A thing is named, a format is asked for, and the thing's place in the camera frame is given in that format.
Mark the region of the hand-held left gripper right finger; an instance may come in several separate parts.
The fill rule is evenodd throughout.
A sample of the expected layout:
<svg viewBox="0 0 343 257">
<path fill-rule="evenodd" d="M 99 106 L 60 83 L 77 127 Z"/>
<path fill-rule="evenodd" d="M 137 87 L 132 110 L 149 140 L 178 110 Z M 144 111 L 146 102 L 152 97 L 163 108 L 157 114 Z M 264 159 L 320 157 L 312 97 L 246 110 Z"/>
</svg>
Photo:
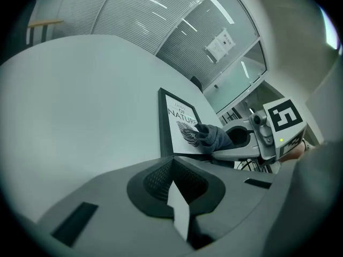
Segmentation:
<svg viewBox="0 0 343 257">
<path fill-rule="evenodd" d="M 237 170 L 187 157 L 173 158 L 173 176 L 189 204 L 188 240 L 173 251 L 248 251 L 251 229 L 237 232 L 276 175 Z"/>
</svg>

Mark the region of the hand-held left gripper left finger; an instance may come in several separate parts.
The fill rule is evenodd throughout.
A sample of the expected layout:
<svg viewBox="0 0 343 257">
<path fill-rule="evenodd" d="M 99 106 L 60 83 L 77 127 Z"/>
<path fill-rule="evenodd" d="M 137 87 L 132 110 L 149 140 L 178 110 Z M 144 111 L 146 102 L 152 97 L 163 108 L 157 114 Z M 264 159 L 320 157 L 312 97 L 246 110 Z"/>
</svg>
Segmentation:
<svg viewBox="0 0 343 257">
<path fill-rule="evenodd" d="M 51 206 L 38 226 L 52 234 L 82 203 L 97 209 L 70 251 L 78 257 L 182 257 L 193 248 L 180 236 L 171 219 L 149 217 L 127 194 L 135 174 L 161 158 L 98 175 Z"/>
</svg>

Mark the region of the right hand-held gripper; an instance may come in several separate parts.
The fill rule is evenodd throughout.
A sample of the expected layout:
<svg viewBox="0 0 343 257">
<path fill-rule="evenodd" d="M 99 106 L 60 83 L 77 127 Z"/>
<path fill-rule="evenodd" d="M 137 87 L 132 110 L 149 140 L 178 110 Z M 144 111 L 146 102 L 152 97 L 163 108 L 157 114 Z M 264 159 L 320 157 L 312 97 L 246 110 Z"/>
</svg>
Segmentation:
<svg viewBox="0 0 343 257">
<path fill-rule="evenodd" d="M 267 125 L 257 126 L 256 135 L 248 118 L 228 122 L 222 129 L 226 133 L 242 130 L 249 133 L 246 146 L 212 153 L 221 161 L 240 161 L 257 158 L 260 167 L 278 161 L 302 142 L 307 122 L 290 98 L 279 99 L 263 105 L 260 110 L 267 114 Z"/>
</svg>

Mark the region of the dark blue wiping cloth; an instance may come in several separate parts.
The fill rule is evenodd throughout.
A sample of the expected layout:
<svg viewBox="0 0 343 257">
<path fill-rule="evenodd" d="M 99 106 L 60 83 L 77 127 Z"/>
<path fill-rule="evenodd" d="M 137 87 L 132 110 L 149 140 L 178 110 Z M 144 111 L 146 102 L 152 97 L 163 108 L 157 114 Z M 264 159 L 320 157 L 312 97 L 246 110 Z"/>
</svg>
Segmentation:
<svg viewBox="0 0 343 257">
<path fill-rule="evenodd" d="M 197 131 L 194 137 L 202 154 L 212 154 L 219 150 L 234 148 L 231 138 L 223 129 L 201 123 L 196 124 L 195 128 Z"/>
</svg>

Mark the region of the black framed picture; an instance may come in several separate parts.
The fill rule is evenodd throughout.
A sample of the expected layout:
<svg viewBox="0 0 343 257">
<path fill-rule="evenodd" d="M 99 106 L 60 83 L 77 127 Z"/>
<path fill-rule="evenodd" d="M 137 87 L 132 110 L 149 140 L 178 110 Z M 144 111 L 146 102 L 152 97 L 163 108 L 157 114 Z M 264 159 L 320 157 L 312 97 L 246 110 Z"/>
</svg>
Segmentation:
<svg viewBox="0 0 343 257">
<path fill-rule="evenodd" d="M 185 100 L 164 88 L 158 90 L 159 133 L 161 156 L 185 156 L 200 161 L 209 161 L 202 154 L 193 137 L 196 124 L 219 126 L 219 120 L 199 90 L 184 95 Z"/>
</svg>

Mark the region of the person's right forearm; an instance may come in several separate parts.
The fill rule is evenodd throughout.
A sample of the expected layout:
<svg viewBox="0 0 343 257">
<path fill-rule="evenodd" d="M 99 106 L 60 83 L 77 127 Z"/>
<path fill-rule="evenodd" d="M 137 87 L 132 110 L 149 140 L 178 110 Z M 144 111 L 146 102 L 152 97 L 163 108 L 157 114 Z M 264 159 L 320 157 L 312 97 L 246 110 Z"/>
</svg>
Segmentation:
<svg viewBox="0 0 343 257">
<path fill-rule="evenodd" d="M 280 162 L 296 160 L 303 155 L 306 150 L 306 144 L 302 141 L 299 145 L 289 151 L 285 156 L 280 158 Z"/>
</svg>

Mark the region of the frosted glass door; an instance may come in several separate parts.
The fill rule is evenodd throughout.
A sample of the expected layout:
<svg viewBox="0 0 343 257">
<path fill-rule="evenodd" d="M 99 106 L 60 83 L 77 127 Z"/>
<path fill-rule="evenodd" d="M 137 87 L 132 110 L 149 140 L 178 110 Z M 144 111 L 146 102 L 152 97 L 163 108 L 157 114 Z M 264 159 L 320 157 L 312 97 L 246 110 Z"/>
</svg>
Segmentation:
<svg viewBox="0 0 343 257">
<path fill-rule="evenodd" d="M 266 70 L 263 48 L 258 41 L 205 93 L 214 112 L 219 113 L 246 92 Z"/>
</svg>

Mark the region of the blue chair with black back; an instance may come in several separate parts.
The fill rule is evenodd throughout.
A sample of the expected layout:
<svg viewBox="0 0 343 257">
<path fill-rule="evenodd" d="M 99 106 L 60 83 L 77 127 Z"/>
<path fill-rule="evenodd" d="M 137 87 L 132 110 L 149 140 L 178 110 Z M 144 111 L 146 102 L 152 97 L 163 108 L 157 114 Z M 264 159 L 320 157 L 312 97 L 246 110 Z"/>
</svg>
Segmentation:
<svg viewBox="0 0 343 257">
<path fill-rule="evenodd" d="M 190 79 L 190 81 L 191 81 L 195 86 L 197 86 L 198 89 L 199 89 L 201 92 L 203 92 L 203 85 L 202 85 L 202 83 L 198 80 L 197 77 L 193 76 L 193 77 Z"/>
</svg>

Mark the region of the white paper notice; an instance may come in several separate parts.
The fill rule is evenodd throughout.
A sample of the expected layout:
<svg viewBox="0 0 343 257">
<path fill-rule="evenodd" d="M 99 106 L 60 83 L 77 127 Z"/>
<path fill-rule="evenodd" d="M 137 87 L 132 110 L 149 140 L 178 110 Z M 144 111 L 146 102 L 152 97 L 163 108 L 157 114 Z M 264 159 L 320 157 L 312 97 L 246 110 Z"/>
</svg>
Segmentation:
<svg viewBox="0 0 343 257">
<path fill-rule="evenodd" d="M 223 29 L 209 45 L 205 47 L 215 59 L 215 62 L 219 62 L 223 57 L 228 55 L 229 51 L 236 46 L 232 37 L 229 35 L 226 29 Z"/>
</svg>

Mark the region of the grey table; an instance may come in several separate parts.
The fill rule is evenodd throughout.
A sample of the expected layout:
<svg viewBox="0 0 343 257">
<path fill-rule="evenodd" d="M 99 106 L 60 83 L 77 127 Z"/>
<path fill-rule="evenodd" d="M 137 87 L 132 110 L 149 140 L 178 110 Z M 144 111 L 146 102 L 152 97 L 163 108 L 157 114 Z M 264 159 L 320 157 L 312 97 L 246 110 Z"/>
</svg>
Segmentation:
<svg viewBox="0 0 343 257">
<path fill-rule="evenodd" d="M 160 157 L 158 90 L 214 110 L 187 78 L 117 36 L 48 41 L 0 66 L 0 164 L 10 206 L 33 223 L 108 171 Z"/>
</svg>

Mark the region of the glass partition with blinds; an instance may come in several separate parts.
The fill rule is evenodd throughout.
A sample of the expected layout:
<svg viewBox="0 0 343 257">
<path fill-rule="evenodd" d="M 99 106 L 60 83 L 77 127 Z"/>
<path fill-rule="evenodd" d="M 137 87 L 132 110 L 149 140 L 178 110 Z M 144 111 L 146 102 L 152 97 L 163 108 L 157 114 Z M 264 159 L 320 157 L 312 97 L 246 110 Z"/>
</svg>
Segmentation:
<svg viewBox="0 0 343 257">
<path fill-rule="evenodd" d="M 33 21 L 62 19 L 47 38 L 121 37 L 166 63 L 227 66 L 259 39 L 239 0 L 36 0 Z M 219 62 L 205 47 L 226 29 L 236 46 Z"/>
</svg>

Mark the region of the yellow round table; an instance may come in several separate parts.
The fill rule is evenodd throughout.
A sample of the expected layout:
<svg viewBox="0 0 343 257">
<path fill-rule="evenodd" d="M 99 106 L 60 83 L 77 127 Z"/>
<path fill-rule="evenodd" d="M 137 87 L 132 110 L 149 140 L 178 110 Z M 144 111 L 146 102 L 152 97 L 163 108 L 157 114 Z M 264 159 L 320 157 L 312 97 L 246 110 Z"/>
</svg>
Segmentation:
<svg viewBox="0 0 343 257">
<path fill-rule="evenodd" d="M 32 47 L 34 43 L 34 29 L 36 27 L 42 27 L 41 33 L 41 42 L 46 42 L 47 38 L 47 30 L 49 25 L 56 25 L 63 23 L 64 20 L 62 19 L 54 19 L 54 20 L 41 20 L 41 21 L 33 21 L 30 22 L 27 26 L 29 29 L 29 39 L 28 39 L 28 46 Z"/>
</svg>

